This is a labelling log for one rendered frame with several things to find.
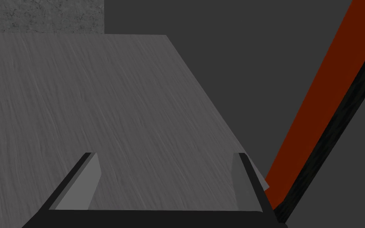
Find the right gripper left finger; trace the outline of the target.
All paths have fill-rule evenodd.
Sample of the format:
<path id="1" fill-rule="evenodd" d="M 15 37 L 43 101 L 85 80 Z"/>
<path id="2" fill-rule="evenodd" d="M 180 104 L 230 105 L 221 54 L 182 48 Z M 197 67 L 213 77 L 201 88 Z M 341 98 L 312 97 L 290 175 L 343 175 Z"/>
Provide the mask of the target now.
<path id="1" fill-rule="evenodd" d="M 84 153 L 40 210 L 87 210 L 100 177 L 98 155 Z"/>

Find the red door with dark edge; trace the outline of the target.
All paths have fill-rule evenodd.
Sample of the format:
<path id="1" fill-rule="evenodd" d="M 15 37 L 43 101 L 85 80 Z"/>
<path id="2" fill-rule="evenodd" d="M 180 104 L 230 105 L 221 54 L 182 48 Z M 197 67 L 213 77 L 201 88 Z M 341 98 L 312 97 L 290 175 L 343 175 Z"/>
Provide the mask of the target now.
<path id="1" fill-rule="evenodd" d="M 365 0 L 352 0 L 267 174 L 285 223 L 365 99 Z"/>

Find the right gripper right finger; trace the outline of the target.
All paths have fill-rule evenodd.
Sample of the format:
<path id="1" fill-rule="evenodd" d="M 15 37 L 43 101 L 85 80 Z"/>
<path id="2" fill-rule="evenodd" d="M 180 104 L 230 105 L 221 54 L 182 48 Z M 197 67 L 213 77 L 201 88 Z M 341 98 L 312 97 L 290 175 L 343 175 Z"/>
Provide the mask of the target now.
<path id="1" fill-rule="evenodd" d="M 233 154 L 231 176 L 240 211 L 273 211 L 265 194 L 269 185 L 246 153 Z"/>

